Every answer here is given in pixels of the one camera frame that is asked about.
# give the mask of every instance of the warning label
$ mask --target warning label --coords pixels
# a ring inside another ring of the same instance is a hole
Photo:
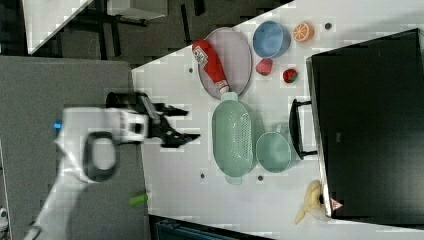
[[[337,202],[336,200],[331,198],[331,208],[333,209],[333,211],[336,211],[337,209],[343,207],[343,204]]]

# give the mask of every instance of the light green bowl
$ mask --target light green bowl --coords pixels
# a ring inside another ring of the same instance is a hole
[[[260,117],[236,93],[224,93],[212,116],[213,154],[227,182],[241,184],[241,177],[256,163],[255,143],[264,132]]]
[[[256,143],[259,163],[272,173],[286,170],[292,162],[292,150],[286,138],[277,132],[264,133]]]

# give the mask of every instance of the green basket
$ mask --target green basket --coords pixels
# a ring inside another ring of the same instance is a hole
[[[257,163],[256,141],[264,128],[260,116],[236,93],[224,93],[212,116],[213,154],[227,182],[239,185]]]

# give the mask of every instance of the orange fruit slice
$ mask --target orange fruit slice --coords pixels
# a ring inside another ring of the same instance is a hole
[[[311,24],[303,22],[294,29],[293,37],[298,42],[307,42],[314,36],[314,28]]]

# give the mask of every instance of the oval plate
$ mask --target oval plate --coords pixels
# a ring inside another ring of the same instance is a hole
[[[231,28],[218,28],[211,32],[206,40],[213,46],[221,61],[230,91],[240,95],[249,83],[252,73],[252,55],[246,39]],[[212,97],[221,99],[221,93],[215,83],[203,68],[199,65],[197,67],[205,90]]]

